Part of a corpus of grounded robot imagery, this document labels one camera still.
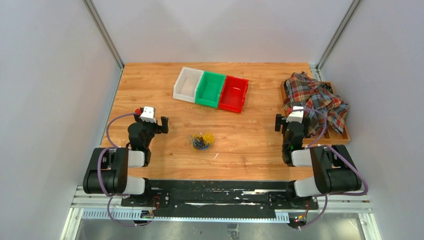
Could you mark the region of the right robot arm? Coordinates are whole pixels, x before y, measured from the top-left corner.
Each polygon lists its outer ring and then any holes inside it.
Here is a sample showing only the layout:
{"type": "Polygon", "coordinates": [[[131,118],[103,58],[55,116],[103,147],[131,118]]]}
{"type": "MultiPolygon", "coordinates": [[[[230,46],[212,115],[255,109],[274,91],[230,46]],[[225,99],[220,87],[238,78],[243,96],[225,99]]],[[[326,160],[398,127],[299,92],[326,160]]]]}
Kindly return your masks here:
{"type": "Polygon", "coordinates": [[[311,167],[313,175],[292,180],[285,190],[286,203],[294,209],[312,197],[324,194],[345,194],[359,191],[362,180],[344,145],[303,145],[305,123],[301,117],[275,116],[275,131],[282,132],[282,160],[289,167],[311,167]]]}

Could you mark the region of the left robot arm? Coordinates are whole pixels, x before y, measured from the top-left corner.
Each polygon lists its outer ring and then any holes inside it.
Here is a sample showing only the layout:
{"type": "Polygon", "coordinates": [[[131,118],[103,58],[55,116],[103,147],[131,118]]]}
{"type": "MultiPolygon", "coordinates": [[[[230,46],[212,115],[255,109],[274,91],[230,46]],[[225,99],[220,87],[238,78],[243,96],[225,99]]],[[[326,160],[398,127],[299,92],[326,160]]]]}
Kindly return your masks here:
{"type": "Polygon", "coordinates": [[[130,168],[145,168],[151,160],[150,144],[155,135],[169,132],[168,117],[162,116],[158,123],[156,109],[140,107],[130,115],[134,123],[128,128],[128,144],[119,147],[97,147],[93,150],[83,178],[86,194],[104,194],[107,197],[128,197],[142,207],[149,206],[156,197],[149,180],[129,175],[130,168]]]}

